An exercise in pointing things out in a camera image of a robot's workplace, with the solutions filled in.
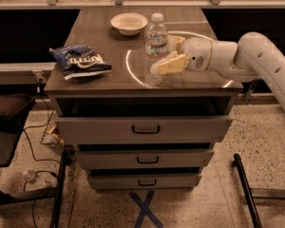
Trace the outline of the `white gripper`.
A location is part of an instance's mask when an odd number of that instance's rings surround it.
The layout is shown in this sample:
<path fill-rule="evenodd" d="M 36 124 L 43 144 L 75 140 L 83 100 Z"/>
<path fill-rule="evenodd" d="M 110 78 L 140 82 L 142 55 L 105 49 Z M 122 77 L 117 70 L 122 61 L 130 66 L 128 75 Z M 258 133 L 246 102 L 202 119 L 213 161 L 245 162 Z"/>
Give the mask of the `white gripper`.
<path fill-rule="evenodd" d="M 150 72 L 154 75 L 165 75 L 183 72 L 186 68 L 191 71 L 205 71 L 210 63 L 212 42 L 205 38 L 181 36 L 167 37 L 168 50 L 166 57 L 153 64 Z"/>

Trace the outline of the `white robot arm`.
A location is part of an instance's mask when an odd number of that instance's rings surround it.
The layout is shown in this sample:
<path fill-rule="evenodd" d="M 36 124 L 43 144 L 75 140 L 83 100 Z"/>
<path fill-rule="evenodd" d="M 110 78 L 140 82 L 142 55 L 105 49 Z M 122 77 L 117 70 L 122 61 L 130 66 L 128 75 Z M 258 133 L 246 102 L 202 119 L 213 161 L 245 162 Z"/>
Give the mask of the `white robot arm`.
<path fill-rule="evenodd" d="M 219 76 L 251 82 L 262 79 L 285 111 L 285 56 L 264 35 L 248 32 L 238 42 L 207 37 L 168 38 L 170 53 L 153 64 L 154 75 L 190 71 L 215 71 Z"/>

